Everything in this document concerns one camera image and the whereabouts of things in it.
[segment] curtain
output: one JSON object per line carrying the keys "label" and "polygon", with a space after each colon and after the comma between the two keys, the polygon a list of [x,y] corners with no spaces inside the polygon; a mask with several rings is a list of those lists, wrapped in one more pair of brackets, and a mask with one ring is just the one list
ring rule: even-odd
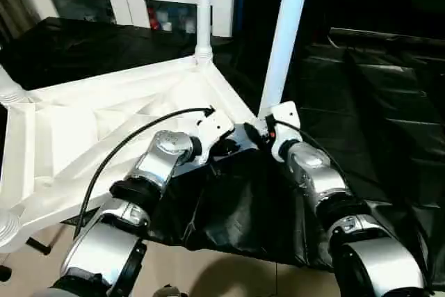
{"label": "curtain", "polygon": [[29,0],[0,0],[0,45],[18,38],[38,20]]}

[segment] black tarp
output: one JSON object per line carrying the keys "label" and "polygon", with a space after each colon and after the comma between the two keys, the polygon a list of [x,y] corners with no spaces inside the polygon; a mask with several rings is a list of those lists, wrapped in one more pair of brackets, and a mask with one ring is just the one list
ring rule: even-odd
{"label": "black tarp", "polygon": [[[256,111],[265,72],[257,64],[266,62],[242,40],[214,42],[216,65]],[[185,56],[193,46],[189,35],[46,19],[0,51],[0,63],[33,89]],[[297,103],[302,128],[338,160],[354,192],[422,262],[420,222],[433,287],[445,291],[444,74],[440,62],[309,47],[291,66],[285,99]],[[191,250],[329,269],[324,234],[299,190],[255,150],[174,179],[150,235]]]}

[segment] white tube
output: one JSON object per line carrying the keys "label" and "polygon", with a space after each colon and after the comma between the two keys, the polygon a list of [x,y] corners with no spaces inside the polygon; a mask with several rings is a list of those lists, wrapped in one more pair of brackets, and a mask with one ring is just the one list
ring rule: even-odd
{"label": "white tube", "polygon": [[196,62],[198,65],[206,65],[211,61],[212,56],[210,45],[210,0],[198,0]]}
{"label": "white tube", "polygon": [[3,69],[3,66],[0,65],[0,103],[8,105],[23,99],[25,95],[25,90],[13,81],[6,70]]}
{"label": "white tube", "polygon": [[262,110],[281,102],[304,3],[305,0],[281,0],[266,81],[259,106],[260,114]]}

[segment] white plastic tray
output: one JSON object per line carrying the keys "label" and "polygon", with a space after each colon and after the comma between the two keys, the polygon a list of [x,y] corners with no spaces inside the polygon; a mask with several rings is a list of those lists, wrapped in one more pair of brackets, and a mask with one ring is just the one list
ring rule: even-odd
{"label": "white plastic tray", "polygon": [[[15,251],[32,233],[77,215],[103,158],[151,120],[209,105],[224,110],[234,123],[254,118],[213,63],[199,70],[193,57],[27,93],[27,99],[8,107],[0,252]],[[131,141],[102,173],[89,207],[105,201],[111,184],[128,173],[154,132],[191,130],[202,117],[202,113],[189,113],[167,120]]]}

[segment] floor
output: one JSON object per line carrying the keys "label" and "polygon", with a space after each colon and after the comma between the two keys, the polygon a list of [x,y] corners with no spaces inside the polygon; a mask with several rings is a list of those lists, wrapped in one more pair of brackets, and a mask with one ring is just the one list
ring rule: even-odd
{"label": "floor", "polygon": [[[11,279],[0,282],[0,296],[28,297],[50,287],[58,278],[72,235],[73,228],[65,225],[39,232],[35,236],[39,241],[54,245],[47,257],[29,246],[8,256],[0,255],[0,264],[3,262],[13,269]],[[340,296],[335,278],[329,273],[275,266],[210,250],[190,252],[150,243],[132,296],[152,297],[166,284],[177,286],[190,297],[272,297],[276,288],[280,297]]]}

